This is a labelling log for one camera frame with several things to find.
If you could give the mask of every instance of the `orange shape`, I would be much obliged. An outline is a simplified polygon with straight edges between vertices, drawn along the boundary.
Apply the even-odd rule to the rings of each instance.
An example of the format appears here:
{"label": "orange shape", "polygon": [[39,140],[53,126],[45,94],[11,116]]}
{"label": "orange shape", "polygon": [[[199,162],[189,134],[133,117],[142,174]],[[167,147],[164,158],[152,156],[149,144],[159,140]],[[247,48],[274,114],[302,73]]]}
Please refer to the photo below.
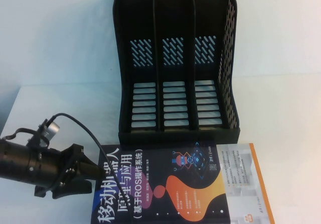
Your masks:
{"label": "orange shape", "polygon": [[222,172],[210,186],[204,189],[191,188],[176,176],[171,175],[167,179],[166,190],[176,210],[189,221],[202,220],[211,201],[215,197],[225,194]]}
{"label": "orange shape", "polygon": [[154,196],[156,198],[162,198],[165,194],[165,191],[166,191],[165,187],[163,187],[162,185],[158,185],[154,189]]}

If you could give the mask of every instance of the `white table surface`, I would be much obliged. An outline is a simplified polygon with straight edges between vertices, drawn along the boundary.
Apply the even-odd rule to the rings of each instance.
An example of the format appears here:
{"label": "white table surface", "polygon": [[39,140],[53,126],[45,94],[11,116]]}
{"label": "white table surface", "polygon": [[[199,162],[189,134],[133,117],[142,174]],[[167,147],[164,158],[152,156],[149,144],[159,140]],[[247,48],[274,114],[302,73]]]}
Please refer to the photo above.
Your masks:
{"label": "white table surface", "polygon": [[[321,74],[233,79],[240,118],[239,143],[253,142],[276,223],[320,223]],[[37,129],[45,118],[68,113],[102,144],[118,143],[120,83],[22,87],[2,136],[17,128]],[[98,148],[63,117],[51,147],[76,143],[94,162]],[[20,135],[16,143],[26,144]],[[93,194],[52,200],[34,197],[31,185],[0,179],[0,223],[89,224]]]}

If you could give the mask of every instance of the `slotted side panel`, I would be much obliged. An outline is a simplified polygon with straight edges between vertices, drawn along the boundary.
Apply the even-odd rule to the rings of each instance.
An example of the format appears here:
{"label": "slotted side panel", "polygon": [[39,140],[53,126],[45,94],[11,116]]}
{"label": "slotted side panel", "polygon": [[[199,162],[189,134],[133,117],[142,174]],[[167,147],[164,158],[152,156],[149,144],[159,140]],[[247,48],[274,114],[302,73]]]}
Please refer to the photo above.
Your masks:
{"label": "slotted side panel", "polygon": [[225,24],[225,35],[223,39],[223,49],[219,66],[218,82],[222,90],[222,99],[226,108],[226,115],[229,128],[238,127],[237,115],[233,108],[232,99],[232,64],[234,56],[234,37],[236,27],[236,8],[232,1],[228,1],[227,18]]}

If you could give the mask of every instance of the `black cable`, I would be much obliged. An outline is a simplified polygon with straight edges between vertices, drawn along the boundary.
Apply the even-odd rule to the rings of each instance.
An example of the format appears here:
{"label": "black cable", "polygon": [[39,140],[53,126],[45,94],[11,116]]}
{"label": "black cable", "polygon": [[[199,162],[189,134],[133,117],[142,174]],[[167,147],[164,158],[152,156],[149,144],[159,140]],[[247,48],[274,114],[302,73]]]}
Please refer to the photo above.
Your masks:
{"label": "black cable", "polygon": [[81,128],[83,128],[83,129],[90,135],[90,137],[94,140],[94,142],[96,143],[96,145],[97,145],[98,148],[100,149],[101,153],[103,154],[103,156],[104,156],[104,158],[105,158],[108,166],[110,167],[111,174],[113,175],[113,177],[114,177],[114,179],[115,179],[115,181],[116,181],[117,187],[119,188],[120,193],[121,193],[122,197],[124,198],[124,201],[125,201],[125,204],[126,204],[126,207],[127,207],[128,212],[129,212],[129,216],[130,216],[130,223],[133,224],[134,222],[133,222],[132,212],[131,212],[131,209],[129,208],[129,203],[128,203],[128,201],[127,201],[127,198],[126,198],[126,196],[125,196],[125,193],[124,193],[123,189],[121,188],[121,185],[120,185],[120,183],[119,183],[119,181],[118,181],[118,178],[117,178],[117,176],[116,176],[116,173],[115,173],[115,171],[113,170],[112,165],[111,165],[111,163],[110,163],[110,161],[109,161],[109,159],[108,159],[105,151],[103,150],[101,144],[100,144],[99,141],[97,140],[97,138],[96,138],[96,137],[93,135],[93,133],[92,133],[86,126],[84,126],[81,122],[79,122],[78,120],[76,120],[76,119],[75,119],[74,117],[72,117],[71,115],[68,115],[68,114],[65,114],[65,113],[59,113],[59,114],[53,115],[53,116],[51,117],[51,119],[47,122],[47,126],[49,126],[49,125],[55,120],[55,118],[58,117],[58,116],[65,116],[65,117],[71,119],[73,122],[75,122],[76,124],[78,124]]}

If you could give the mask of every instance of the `pink shape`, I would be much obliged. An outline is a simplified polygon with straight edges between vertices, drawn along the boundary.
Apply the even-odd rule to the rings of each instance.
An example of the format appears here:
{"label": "pink shape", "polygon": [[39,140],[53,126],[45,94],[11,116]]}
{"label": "pink shape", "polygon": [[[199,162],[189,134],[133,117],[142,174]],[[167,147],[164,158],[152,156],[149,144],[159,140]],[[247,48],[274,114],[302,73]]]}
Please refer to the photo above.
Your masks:
{"label": "pink shape", "polygon": [[166,189],[165,189],[164,186],[158,185],[154,189],[154,196],[156,198],[162,198],[164,196],[164,194],[165,194],[165,191],[166,191]]}

